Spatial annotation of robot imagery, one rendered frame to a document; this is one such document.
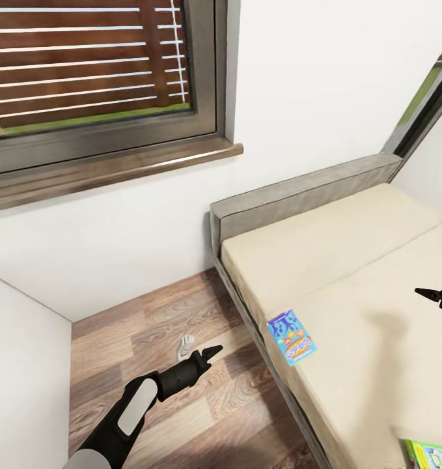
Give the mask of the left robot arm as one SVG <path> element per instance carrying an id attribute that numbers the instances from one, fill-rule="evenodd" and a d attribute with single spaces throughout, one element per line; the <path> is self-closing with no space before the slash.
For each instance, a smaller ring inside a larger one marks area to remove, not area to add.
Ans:
<path id="1" fill-rule="evenodd" d="M 176 349 L 176 365 L 159 373 L 153 371 L 131 380 L 122 398 L 99 422 L 62 469 L 121 469 L 145 424 L 145 414 L 158 399 L 166 399 L 192 388 L 205 374 L 212 359 L 223 349 L 222 345 L 195 350 L 187 354 L 194 344 L 193 335 L 185 335 Z"/>

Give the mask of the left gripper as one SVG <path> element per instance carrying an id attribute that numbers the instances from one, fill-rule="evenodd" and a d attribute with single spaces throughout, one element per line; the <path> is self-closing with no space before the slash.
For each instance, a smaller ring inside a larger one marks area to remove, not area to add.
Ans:
<path id="1" fill-rule="evenodd" d="M 211 368 L 212 365 L 208 363 L 208 360 L 212 359 L 222 349 L 222 345 L 217 345 L 204 349 L 202 354 L 199 350 L 195 350 L 189 359 L 171 367 L 170 369 L 174 372 L 177 379 L 177 393 L 188 386 L 192 388 L 197 383 L 199 377 Z"/>

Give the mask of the board game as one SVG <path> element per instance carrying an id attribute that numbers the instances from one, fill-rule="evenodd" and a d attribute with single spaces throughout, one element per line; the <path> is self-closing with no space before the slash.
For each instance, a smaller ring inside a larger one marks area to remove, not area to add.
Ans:
<path id="1" fill-rule="evenodd" d="M 442 469 L 442 446 L 405 440 L 413 469 Z"/>
<path id="2" fill-rule="evenodd" d="M 317 347 L 312 336 L 300 324 L 295 311 L 287 311 L 267 323 L 269 331 L 278 344 L 287 365 L 296 365 L 305 357 L 312 356 Z"/>

